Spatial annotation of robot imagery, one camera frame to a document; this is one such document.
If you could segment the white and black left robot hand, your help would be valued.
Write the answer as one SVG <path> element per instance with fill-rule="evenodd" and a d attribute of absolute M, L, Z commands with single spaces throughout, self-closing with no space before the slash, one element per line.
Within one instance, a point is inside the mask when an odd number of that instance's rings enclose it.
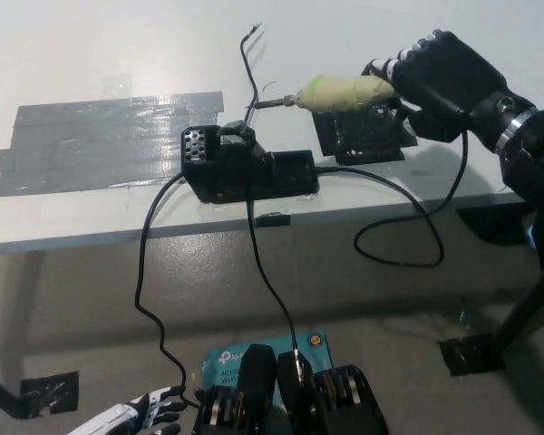
<path fill-rule="evenodd" d="M 70 435 L 140 434 L 145 430 L 152 430 L 152 434 L 179 434 L 178 420 L 187 404 L 176 399 L 183 392 L 185 388 L 182 386 L 147 392 L 128 402 L 113 405 L 72 430 Z"/>

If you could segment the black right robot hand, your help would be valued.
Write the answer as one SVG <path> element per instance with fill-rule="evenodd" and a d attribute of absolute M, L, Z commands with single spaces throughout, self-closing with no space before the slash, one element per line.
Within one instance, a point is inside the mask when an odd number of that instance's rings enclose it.
<path fill-rule="evenodd" d="M 505 77 L 449 31 L 435 30 L 388 59 L 373 59 L 364 75 L 393 86 L 397 96 L 418 107 L 398 108 L 413 135 L 451 142 L 470 131 L 486 149 L 499 146 L 504 131 L 535 105 L 508 87 Z"/>

